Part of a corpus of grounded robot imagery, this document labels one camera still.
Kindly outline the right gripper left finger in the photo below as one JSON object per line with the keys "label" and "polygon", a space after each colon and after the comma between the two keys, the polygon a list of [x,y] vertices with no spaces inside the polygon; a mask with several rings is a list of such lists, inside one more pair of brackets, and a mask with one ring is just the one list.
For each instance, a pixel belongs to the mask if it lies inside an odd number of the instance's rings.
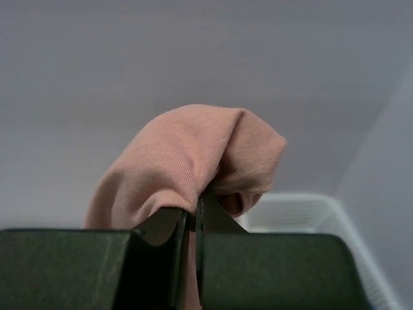
{"label": "right gripper left finger", "polygon": [[183,309],[188,215],[129,230],[1,231],[2,309]]}

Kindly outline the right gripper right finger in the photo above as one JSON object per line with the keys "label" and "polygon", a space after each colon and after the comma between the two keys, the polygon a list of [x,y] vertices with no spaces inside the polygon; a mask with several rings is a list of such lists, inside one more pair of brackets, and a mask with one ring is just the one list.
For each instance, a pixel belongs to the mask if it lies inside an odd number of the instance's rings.
{"label": "right gripper right finger", "polygon": [[352,252],[338,236],[247,232],[211,187],[198,199],[195,232],[204,309],[370,309]]}

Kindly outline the pink t shirt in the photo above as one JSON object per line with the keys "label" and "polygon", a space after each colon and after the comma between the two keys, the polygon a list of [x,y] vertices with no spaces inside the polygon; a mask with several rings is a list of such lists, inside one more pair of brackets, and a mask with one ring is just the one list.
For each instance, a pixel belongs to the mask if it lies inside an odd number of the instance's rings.
{"label": "pink t shirt", "polygon": [[88,229],[128,229],[158,209],[191,214],[211,185],[239,216],[272,188],[286,139],[243,108],[186,105],[150,121],[107,170],[88,208]]}

